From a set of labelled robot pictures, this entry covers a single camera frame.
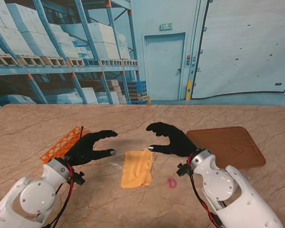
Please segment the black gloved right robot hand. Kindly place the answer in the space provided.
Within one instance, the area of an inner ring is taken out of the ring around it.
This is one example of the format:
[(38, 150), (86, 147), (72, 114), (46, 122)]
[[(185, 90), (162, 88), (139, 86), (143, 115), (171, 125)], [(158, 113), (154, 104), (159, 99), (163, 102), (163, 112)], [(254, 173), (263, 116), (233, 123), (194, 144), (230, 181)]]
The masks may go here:
[(152, 131), (157, 137), (164, 136), (170, 140), (168, 145), (150, 145), (148, 148), (150, 151), (189, 157), (198, 150), (186, 134), (174, 125), (162, 122), (152, 123), (147, 126), (146, 131)]

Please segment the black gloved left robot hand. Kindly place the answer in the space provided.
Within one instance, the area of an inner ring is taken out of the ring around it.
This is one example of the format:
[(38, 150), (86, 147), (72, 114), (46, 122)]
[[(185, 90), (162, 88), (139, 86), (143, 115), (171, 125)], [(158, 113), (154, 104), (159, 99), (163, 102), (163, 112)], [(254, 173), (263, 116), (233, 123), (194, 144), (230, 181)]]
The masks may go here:
[(96, 133), (88, 133), (81, 137), (65, 154), (64, 161), (71, 166), (78, 166), (89, 163), (90, 161), (114, 156), (114, 149), (95, 151), (94, 144), (105, 138), (116, 137), (118, 134), (112, 130), (103, 130)]

